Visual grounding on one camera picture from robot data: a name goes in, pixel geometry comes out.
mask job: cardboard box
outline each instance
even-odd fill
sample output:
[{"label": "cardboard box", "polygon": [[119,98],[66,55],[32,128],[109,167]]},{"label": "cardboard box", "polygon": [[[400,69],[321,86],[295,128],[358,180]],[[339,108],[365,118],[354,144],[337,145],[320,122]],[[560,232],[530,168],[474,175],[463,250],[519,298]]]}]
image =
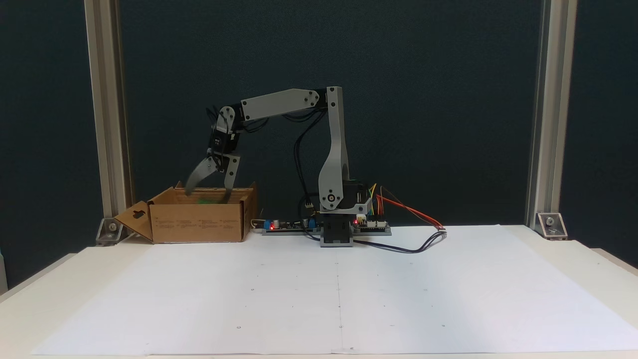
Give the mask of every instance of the cardboard box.
[{"label": "cardboard box", "polygon": [[224,188],[196,188],[187,196],[181,183],[115,219],[153,243],[241,242],[257,213],[257,189],[235,188],[218,204]]}]

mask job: metal corner bracket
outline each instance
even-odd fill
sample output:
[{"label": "metal corner bracket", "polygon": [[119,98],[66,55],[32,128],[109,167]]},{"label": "metal corner bracket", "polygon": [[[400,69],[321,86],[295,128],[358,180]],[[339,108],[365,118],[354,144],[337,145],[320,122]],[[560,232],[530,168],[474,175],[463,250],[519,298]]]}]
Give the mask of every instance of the metal corner bracket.
[{"label": "metal corner bracket", "polygon": [[95,237],[96,247],[108,247],[123,240],[124,226],[113,218],[104,218],[100,222],[98,235]]},{"label": "metal corner bracket", "polygon": [[569,240],[563,216],[560,213],[537,213],[536,232],[551,241]]}]

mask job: red wire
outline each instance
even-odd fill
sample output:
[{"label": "red wire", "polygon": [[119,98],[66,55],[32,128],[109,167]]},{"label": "red wire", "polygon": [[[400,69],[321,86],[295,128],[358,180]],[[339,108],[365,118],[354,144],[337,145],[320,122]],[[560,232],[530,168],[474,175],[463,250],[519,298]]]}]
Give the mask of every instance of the red wire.
[{"label": "red wire", "polygon": [[393,204],[393,205],[395,205],[395,206],[397,206],[397,207],[405,208],[406,210],[408,210],[408,211],[410,211],[410,212],[412,212],[412,213],[414,213],[414,214],[416,214],[416,215],[420,215],[420,216],[421,216],[421,217],[423,217],[425,220],[427,220],[428,222],[430,222],[430,224],[432,224],[433,226],[435,226],[435,227],[437,227],[437,228],[439,228],[439,229],[443,228],[443,225],[442,225],[441,223],[439,223],[439,221],[435,220],[434,218],[430,217],[429,215],[423,214],[423,213],[421,213],[421,212],[419,212],[419,211],[415,210],[414,208],[410,208],[410,207],[408,207],[408,206],[405,206],[404,204],[401,204],[401,203],[398,203],[398,202],[394,202],[394,201],[393,201],[393,200],[391,200],[391,199],[388,199],[388,198],[385,198],[385,197],[381,197],[381,196],[379,196],[379,195],[376,195],[376,196],[377,196],[377,199],[381,198],[381,200],[383,200],[383,201],[386,201],[386,202],[388,202],[388,203],[390,203],[390,204]]}]

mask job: green object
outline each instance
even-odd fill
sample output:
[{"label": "green object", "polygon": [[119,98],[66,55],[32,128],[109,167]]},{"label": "green object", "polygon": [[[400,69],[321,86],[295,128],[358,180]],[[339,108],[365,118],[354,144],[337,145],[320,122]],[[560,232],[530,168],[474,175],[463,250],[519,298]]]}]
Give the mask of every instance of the green object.
[{"label": "green object", "polygon": [[219,201],[215,201],[212,199],[200,198],[197,200],[197,204],[217,204]]}]

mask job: white table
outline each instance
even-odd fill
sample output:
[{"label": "white table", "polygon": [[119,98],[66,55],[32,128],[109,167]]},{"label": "white table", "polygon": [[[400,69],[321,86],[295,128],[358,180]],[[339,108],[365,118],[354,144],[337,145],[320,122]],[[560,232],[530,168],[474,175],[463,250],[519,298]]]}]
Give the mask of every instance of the white table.
[{"label": "white table", "polygon": [[[577,241],[551,242],[523,225],[505,226],[512,234],[638,328],[638,277]],[[0,358],[36,358],[31,350],[77,308],[98,293],[128,264],[150,248],[130,239],[114,247],[81,251],[0,303]],[[379,355],[359,355],[357,358]],[[402,355],[419,358],[638,358],[638,351],[530,354]],[[193,356],[171,356],[191,359]],[[233,355],[235,359],[263,358]],[[291,359],[290,355],[280,356]],[[136,356],[47,356],[46,358],[138,358]]]}]

